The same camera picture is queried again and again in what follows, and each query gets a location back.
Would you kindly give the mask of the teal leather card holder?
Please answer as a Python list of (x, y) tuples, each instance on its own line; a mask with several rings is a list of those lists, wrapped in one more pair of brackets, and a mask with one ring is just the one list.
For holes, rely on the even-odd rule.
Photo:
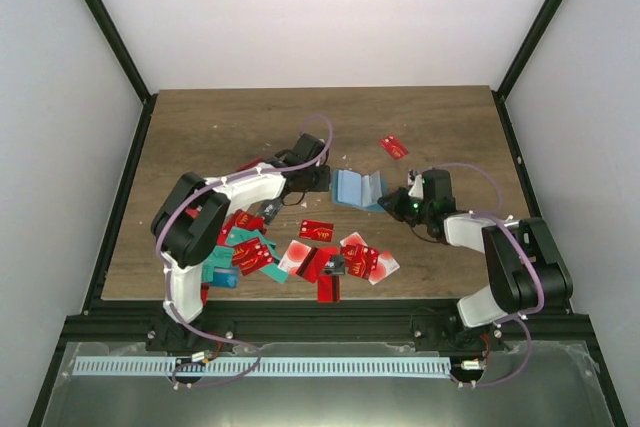
[(383, 212), (378, 200), (388, 193), (387, 183), (379, 171), (362, 175), (351, 170), (336, 169), (331, 179), (331, 199), (339, 206), (367, 212)]

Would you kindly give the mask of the red card black stripe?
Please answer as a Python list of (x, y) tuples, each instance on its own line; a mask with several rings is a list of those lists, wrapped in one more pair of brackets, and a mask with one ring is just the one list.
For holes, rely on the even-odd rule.
[(338, 252), (339, 248), (335, 246), (320, 248), (312, 247), (305, 259), (297, 268), (295, 274), (307, 282), (314, 284), (323, 272), (330, 258), (333, 255), (337, 255)]

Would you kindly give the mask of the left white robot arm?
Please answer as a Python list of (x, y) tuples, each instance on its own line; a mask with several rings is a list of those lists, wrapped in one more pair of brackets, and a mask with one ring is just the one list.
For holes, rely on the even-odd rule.
[(299, 135), (291, 149), (255, 161), (222, 177), (183, 174), (151, 223), (155, 253), (164, 264), (163, 308), (174, 320), (170, 340), (181, 350), (204, 339), (200, 285), (205, 259), (213, 252), (225, 221), (253, 204), (302, 192), (316, 183), (331, 140)]

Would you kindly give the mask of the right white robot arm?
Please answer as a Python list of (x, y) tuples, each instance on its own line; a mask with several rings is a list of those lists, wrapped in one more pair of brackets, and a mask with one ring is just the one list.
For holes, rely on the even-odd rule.
[(500, 219), (463, 211), (457, 207), (450, 173), (438, 168), (414, 174), (407, 187), (377, 203), (399, 222), (426, 227), (432, 242), (484, 256), (488, 284), (460, 298), (444, 325), (451, 347), (468, 349), (492, 324), (568, 305), (573, 281), (542, 218)]

